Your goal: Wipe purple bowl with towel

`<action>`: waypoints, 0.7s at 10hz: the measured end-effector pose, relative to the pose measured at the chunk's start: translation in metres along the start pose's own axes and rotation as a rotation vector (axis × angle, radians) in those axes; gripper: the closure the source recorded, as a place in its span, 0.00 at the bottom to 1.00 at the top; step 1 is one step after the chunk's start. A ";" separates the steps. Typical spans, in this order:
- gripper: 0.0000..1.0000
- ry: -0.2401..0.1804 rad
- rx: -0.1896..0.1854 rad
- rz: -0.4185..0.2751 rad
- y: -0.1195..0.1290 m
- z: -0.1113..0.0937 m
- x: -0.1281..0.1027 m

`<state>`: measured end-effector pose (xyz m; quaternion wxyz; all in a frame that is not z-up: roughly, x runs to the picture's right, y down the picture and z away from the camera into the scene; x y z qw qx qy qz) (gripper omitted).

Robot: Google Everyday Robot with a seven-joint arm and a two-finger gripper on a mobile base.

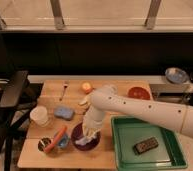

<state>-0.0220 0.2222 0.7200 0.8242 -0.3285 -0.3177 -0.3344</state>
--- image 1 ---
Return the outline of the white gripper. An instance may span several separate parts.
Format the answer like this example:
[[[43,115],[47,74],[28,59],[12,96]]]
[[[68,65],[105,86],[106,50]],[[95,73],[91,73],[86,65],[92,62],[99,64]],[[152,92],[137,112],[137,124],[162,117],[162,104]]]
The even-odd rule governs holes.
[[[83,117],[82,130],[85,137],[93,137],[97,132],[101,130],[105,113],[90,106]]]

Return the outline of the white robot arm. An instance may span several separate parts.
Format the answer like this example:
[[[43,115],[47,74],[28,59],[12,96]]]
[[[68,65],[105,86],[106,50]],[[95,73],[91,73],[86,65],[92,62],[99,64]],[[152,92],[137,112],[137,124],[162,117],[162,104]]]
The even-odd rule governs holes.
[[[193,138],[193,106],[127,98],[104,85],[89,95],[90,108],[83,119],[83,135],[92,138],[101,130],[105,112],[120,112]]]

